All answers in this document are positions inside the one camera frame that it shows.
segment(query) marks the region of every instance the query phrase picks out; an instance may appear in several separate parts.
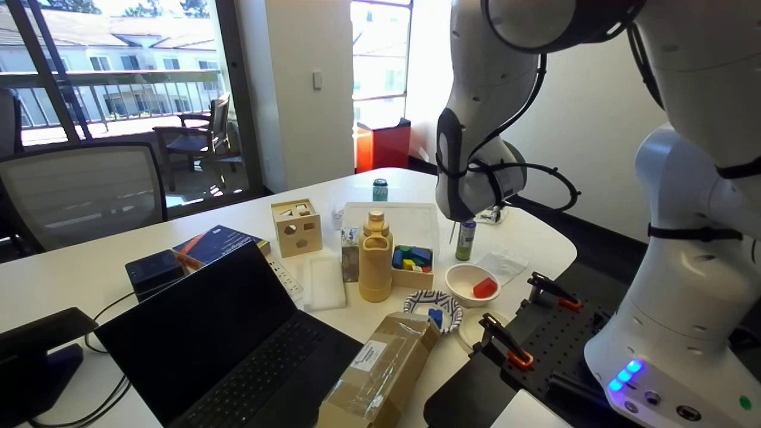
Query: laptop screen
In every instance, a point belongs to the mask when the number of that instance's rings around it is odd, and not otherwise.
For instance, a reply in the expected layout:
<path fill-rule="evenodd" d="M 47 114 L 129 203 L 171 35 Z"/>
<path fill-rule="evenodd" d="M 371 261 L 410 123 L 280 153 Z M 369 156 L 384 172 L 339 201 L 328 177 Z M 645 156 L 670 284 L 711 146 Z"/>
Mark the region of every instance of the laptop screen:
<path fill-rule="evenodd" d="M 107 322 L 95 334 L 167 426 L 296 311 L 252 242 Z"/>

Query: black laptop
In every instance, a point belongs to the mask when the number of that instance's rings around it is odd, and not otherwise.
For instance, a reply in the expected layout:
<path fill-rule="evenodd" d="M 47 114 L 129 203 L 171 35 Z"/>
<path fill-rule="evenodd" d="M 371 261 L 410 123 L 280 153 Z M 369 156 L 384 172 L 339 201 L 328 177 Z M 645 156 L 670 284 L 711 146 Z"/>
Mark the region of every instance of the black laptop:
<path fill-rule="evenodd" d="M 246 244 L 95 330 L 163 426 L 312 426 L 361 343 L 296 309 Z"/>

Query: paper plate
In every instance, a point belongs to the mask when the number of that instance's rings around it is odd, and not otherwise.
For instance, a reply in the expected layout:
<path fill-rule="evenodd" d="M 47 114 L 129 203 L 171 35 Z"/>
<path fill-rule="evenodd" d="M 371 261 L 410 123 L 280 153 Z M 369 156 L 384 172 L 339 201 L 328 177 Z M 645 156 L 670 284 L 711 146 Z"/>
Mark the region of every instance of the paper plate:
<path fill-rule="evenodd" d="M 431 308 L 442 312 L 441 334 L 455 331 L 463 320 L 460 304 L 446 292 L 420 290 L 404 299 L 404 312 L 427 315 Z"/>
<path fill-rule="evenodd" d="M 480 342 L 483 337 L 483 327 L 478 321 L 483 318 L 483 315 L 488 312 L 499 321 L 503 326 L 508 324 L 508 319 L 499 312 L 492 308 L 471 308 L 466 309 L 463 314 L 463 322 L 460 324 L 460 339 L 462 344 L 466 347 L 466 352 L 473 350 L 473 344 Z"/>

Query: light switch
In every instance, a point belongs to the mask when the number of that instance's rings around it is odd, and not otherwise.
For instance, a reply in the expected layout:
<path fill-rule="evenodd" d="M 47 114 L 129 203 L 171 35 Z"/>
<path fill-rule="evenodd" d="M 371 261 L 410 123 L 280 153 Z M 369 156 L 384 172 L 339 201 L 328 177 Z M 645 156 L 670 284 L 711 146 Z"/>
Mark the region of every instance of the light switch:
<path fill-rule="evenodd" d="M 323 88 L 323 73 L 320 70 L 312 72 L 312 86 L 315 91 Z"/>

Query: tan water bottle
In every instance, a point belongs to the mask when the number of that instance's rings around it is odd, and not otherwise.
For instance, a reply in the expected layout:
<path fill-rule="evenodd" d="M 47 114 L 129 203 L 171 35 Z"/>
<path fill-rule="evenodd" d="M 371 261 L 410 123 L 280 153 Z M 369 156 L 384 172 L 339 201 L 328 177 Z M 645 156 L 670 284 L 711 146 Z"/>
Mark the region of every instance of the tan water bottle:
<path fill-rule="evenodd" d="M 382 302 L 391 294 L 393 236 L 383 211 L 371 209 L 359 237 L 359 294 L 368 302 Z"/>

